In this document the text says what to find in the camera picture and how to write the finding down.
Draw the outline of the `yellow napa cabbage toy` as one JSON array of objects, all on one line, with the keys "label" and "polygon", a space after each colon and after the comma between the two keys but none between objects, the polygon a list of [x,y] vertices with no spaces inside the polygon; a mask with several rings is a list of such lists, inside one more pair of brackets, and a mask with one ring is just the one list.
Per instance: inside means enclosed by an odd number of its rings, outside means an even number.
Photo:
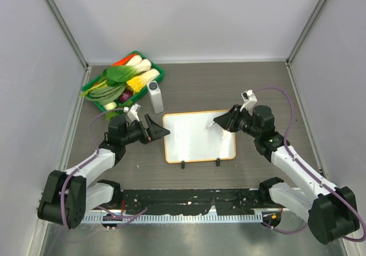
[{"label": "yellow napa cabbage toy", "polygon": [[149,82],[153,81],[159,76],[159,71],[150,69],[140,75],[136,75],[127,81],[127,85],[131,88],[133,93],[139,93]]}]

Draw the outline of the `green onion toy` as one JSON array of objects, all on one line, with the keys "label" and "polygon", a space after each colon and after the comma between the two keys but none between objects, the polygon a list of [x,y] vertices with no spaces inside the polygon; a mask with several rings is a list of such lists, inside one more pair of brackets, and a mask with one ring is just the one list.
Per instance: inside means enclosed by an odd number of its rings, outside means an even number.
[{"label": "green onion toy", "polygon": [[79,97],[99,104],[105,110],[111,110],[117,107],[116,100],[122,95],[125,89],[125,83],[118,86],[108,86],[106,82],[102,82],[82,92]]}]

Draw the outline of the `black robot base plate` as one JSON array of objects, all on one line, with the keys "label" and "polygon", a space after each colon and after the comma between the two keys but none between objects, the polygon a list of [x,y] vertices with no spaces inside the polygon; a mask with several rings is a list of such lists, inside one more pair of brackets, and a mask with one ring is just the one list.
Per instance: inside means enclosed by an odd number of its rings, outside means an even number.
[{"label": "black robot base plate", "polygon": [[125,189],[106,209],[124,209],[127,214],[207,215],[214,207],[218,215],[253,214],[260,209],[286,209],[264,198],[260,189]]}]

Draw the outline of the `green bok choy toy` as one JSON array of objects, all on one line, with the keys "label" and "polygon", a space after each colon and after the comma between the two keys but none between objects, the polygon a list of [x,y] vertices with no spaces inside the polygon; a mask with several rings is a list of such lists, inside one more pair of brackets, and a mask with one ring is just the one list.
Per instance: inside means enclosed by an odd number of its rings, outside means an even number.
[{"label": "green bok choy toy", "polygon": [[106,82],[108,86],[115,86],[119,83],[127,82],[136,76],[134,66],[141,61],[142,57],[137,54],[123,66],[110,66],[108,69],[103,71],[98,83]]}]

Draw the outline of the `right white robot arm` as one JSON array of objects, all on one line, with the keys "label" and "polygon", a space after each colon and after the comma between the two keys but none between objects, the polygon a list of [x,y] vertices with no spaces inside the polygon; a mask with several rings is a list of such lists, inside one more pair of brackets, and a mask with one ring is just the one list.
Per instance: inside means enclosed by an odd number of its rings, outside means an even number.
[{"label": "right white robot arm", "polygon": [[298,186],[295,190],[279,178],[261,183],[263,190],[258,193],[261,205],[272,207],[276,203],[286,207],[303,219],[313,236],[325,245],[365,229],[353,191],[325,179],[295,152],[276,131],[270,107],[259,105],[249,112],[234,105],[227,113],[215,117],[214,122],[228,132],[242,131],[253,137],[259,154]]}]

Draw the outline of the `yellow framed whiteboard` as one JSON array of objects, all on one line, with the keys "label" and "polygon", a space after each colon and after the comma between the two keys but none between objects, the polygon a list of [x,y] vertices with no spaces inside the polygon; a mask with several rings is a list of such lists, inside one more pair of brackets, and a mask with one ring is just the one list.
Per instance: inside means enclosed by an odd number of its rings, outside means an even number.
[{"label": "yellow framed whiteboard", "polygon": [[231,160],[236,157],[236,136],[218,124],[206,129],[213,119],[226,110],[170,113],[162,117],[163,127],[170,131],[164,137],[165,160],[205,162]]}]

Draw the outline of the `green plastic vegetable tray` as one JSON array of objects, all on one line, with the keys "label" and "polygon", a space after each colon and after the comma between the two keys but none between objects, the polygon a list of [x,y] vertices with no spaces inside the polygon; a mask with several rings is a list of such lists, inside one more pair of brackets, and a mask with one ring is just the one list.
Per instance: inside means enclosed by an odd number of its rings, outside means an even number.
[{"label": "green plastic vegetable tray", "polygon": [[101,111],[129,107],[148,93],[148,83],[160,83],[165,72],[139,51],[105,69],[81,89],[79,95]]}]

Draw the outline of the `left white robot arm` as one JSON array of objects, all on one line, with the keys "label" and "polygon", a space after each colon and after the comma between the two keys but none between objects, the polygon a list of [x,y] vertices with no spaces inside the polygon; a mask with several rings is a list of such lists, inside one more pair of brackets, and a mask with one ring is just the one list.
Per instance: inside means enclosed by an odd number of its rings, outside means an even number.
[{"label": "left white robot arm", "polygon": [[122,159],[127,145],[145,145],[170,134],[149,115],[145,120],[143,125],[139,120],[128,123],[125,114],[112,118],[103,141],[90,157],[70,169],[52,171],[38,205],[38,218],[75,229],[90,210],[100,206],[117,209],[122,202],[120,184],[97,178]]}]

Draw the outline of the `white bok choy toy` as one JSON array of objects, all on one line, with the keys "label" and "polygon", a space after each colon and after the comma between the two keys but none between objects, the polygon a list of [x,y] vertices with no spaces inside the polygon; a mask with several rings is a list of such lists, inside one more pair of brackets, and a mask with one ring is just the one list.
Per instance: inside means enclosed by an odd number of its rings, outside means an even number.
[{"label": "white bok choy toy", "polygon": [[134,66],[135,75],[141,74],[151,69],[152,63],[148,59],[143,59],[141,62]]}]

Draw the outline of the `purple toy onion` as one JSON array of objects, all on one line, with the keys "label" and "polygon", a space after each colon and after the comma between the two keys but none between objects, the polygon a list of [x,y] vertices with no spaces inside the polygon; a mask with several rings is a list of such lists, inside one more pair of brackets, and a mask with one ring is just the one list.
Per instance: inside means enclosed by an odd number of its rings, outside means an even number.
[{"label": "purple toy onion", "polygon": [[124,92],[118,97],[121,103],[127,102],[133,96],[133,92],[130,90],[124,90]]}]

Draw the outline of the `orange toy carrot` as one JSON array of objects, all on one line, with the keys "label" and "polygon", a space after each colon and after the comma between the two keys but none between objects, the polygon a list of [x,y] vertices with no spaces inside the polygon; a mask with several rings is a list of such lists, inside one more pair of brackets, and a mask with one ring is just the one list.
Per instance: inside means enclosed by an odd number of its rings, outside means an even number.
[{"label": "orange toy carrot", "polygon": [[137,53],[131,53],[128,56],[124,57],[123,59],[119,60],[118,62],[115,62],[114,64],[112,64],[112,67],[114,66],[123,66],[125,64],[127,64],[134,56],[136,56]]}]

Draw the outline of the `white pen holder box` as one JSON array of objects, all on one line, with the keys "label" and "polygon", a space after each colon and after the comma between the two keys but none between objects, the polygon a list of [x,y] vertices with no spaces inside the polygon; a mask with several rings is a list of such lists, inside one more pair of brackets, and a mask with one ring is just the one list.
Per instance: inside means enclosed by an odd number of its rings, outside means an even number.
[{"label": "white pen holder box", "polygon": [[162,113],[164,111],[164,105],[162,101],[161,90],[158,83],[156,81],[151,81],[148,83],[147,88],[154,112],[156,114]]}]

